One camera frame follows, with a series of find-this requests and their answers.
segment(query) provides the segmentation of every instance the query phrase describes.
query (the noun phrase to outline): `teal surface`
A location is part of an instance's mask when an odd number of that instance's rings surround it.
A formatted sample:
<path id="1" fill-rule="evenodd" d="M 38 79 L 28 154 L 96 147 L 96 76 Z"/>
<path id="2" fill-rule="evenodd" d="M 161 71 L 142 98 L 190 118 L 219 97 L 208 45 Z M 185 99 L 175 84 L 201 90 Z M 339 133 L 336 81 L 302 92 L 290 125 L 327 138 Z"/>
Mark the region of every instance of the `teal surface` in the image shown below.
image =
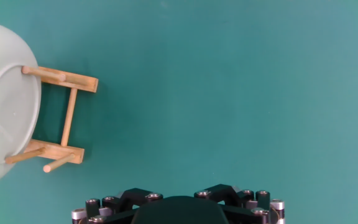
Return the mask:
<path id="1" fill-rule="evenodd" d="M 358 1 L 0 1 L 39 65 L 99 78 L 79 92 L 81 165 L 21 162 L 0 223 L 71 223 L 138 187 L 265 189 L 288 224 L 358 223 Z M 59 142 L 69 90 L 44 85 L 34 138 Z"/>

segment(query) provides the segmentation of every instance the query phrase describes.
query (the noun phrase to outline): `wooden stand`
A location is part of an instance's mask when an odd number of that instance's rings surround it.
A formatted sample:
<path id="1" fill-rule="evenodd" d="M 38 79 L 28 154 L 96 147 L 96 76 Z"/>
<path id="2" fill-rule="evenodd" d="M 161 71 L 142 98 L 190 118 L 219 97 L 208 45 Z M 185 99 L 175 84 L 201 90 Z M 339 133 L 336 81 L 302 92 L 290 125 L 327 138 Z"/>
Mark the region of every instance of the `wooden stand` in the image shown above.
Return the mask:
<path id="1" fill-rule="evenodd" d="M 13 164 L 15 162 L 20 162 L 26 159 L 33 158 L 35 156 L 54 159 L 55 161 L 44 166 L 45 172 L 50 172 L 67 162 L 75 164 L 82 163 L 85 150 L 82 148 L 67 146 L 68 137 L 70 135 L 71 122 L 73 120 L 75 100 L 77 97 L 78 90 L 96 93 L 96 90 L 98 89 L 99 80 L 93 77 L 87 77 L 84 75 L 63 72 L 43 67 L 32 68 L 28 66 L 23 66 L 22 73 L 40 76 L 41 81 L 45 83 L 71 88 L 66 121 L 63 129 L 62 141 L 60 144 L 32 139 L 23 154 L 7 157 L 5 159 L 5 163 Z"/>

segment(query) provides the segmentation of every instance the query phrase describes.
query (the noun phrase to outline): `wooden dowel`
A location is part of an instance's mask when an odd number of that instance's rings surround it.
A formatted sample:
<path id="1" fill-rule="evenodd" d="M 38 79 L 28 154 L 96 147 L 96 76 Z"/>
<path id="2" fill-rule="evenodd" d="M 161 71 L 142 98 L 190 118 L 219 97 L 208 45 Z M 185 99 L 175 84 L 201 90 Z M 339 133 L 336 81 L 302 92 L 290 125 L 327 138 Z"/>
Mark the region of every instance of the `wooden dowel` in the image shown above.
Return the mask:
<path id="1" fill-rule="evenodd" d="M 40 70 L 38 68 L 32 68 L 32 67 L 28 67 L 28 66 L 22 67 L 22 73 L 28 74 L 28 75 L 37 75 L 40 77 L 50 78 L 50 79 L 61 81 L 61 82 L 64 82 L 66 80 L 65 75 L 47 72 L 47 71 Z"/>
<path id="2" fill-rule="evenodd" d="M 50 172 L 56 169 L 57 167 L 60 167 L 61 165 L 65 164 L 66 162 L 71 161 L 72 159 L 74 159 L 74 157 L 75 157 L 74 153 L 70 153 L 69 155 L 61 159 L 55 160 L 50 164 L 44 166 L 44 172 Z"/>
<path id="3" fill-rule="evenodd" d="M 77 97 L 77 89 L 72 88 L 70 92 L 70 99 L 68 100 L 65 127 L 63 129 L 63 136 L 61 142 L 62 146 L 67 146 L 68 143 L 68 136 L 70 135 L 71 122 L 73 121 L 73 113 L 74 113 L 76 97 Z"/>
<path id="4" fill-rule="evenodd" d="M 11 156 L 11 157 L 7 157 L 5 159 L 5 163 L 6 164 L 13 164 L 16 162 L 20 162 L 20 161 L 24 161 L 26 159 L 30 159 L 33 158 L 35 156 L 39 156 L 42 155 L 45 152 L 45 148 L 42 147 L 40 149 L 36 149 L 34 151 L 30 151 L 30 152 L 25 152 L 16 156 Z"/>
<path id="5" fill-rule="evenodd" d="M 66 82 L 68 83 L 72 83 L 72 84 L 77 84 L 77 85 L 82 85 L 82 86 L 87 86 L 88 85 L 88 81 L 86 81 L 83 78 L 77 78 L 77 77 L 68 77 L 66 76 Z"/>

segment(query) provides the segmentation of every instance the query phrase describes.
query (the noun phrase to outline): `bolt head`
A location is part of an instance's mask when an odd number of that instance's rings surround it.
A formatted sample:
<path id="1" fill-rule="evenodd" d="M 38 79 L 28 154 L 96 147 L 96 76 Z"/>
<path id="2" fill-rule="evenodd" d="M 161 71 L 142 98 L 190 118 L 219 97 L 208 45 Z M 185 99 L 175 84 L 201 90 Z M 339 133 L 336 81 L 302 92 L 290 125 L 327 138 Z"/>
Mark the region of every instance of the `bolt head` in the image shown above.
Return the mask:
<path id="1" fill-rule="evenodd" d="M 98 199 L 92 198 L 86 201 L 86 203 L 92 203 L 92 202 L 97 202 Z"/>
<path id="2" fill-rule="evenodd" d="M 260 191 L 258 191 L 258 193 L 260 193 L 260 194 L 267 194 L 267 191 L 266 191 L 266 190 L 260 190 Z"/>
<path id="3" fill-rule="evenodd" d="M 197 192 L 197 195 L 205 197 L 205 196 L 209 195 L 210 193 L 211 192 L 209 190 L 201 190 L 201 191 Z"/>
<path id="4" fill-rule="evenodd" d="M 148 195 L 146 195 L 146 198 L 149 198 L 149 199 L 154 199 L 154 198 L 159 198 L 161 197 L 161 194 L 159 193 L 149 193 Z"/>
<path id="5" fill-rule="evenodd" d="M 267 215 L 269 214 L 269 211 L 264 210 L 263 208 L 253 208 L 251 212 L 255 215 Z"/>
<path id="6" fill-rule="evenodd" d="M 96 222 L 96 223 L 102 223 L 106 220 L 107 218 L 102 216 L 102 215 L 96 215 L 95 217 L 92 217 L 89 219 L 90 222 Z"/>
<path id="7" fill-rule="evenodd" d="M 112 196 L 107 196 L 107 197 L 103 198 L 103 200 L 113 200 L 113 197 Z"/>

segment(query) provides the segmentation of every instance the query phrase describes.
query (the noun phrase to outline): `plate rim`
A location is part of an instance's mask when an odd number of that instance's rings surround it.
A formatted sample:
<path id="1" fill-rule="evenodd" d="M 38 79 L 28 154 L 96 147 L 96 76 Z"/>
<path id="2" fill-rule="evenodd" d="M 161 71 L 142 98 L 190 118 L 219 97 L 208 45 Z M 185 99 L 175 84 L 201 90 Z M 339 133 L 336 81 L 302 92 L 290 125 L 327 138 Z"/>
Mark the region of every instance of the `plate rim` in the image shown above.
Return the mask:
<path id="1" fill-rule="evenodd" d="M 14 67 L 22 67 L 24 66 L 21 63 L 10 63 L 8 65 L 6 65 L 4 68 L 2 68 L 0 70 L 0 78 L 10 69 L 14 68 Z M 35 108 L 33 110 L 33 117 L 32 117 L 32 121 L 31 121 L 31 128 L 29 128 L 29 130 L 27 130 L 26 134 L 25 134 L 25 138 L 24 140 L 21 142 L 21 144 L 19 145 L 19 147 L 13 152 L 12 156 L 17 155 L 18 153 L 20 153 L 21 151 L 24 150 L 24 147 L 26 144 L 29 143 L 29 141 L 31 140 L 32 137 L 32 133 L 34 132 L 35 126 L 37 124 L 37 120 L 38 120 L 38 116 L 39 116 L 39 110 L 40 110 L 40 104 L 41 104 L 41 85 L 40 85 L 40 80 L 37 77 L 33 77 L 33 81 L 36 90 L 35 90 L 35 94 L 37 94 L 35 96 L 36 99 L 36 104 L 35 104 Z M 5 160 L 0 160 L 0 164 L 5 164 Z"/>

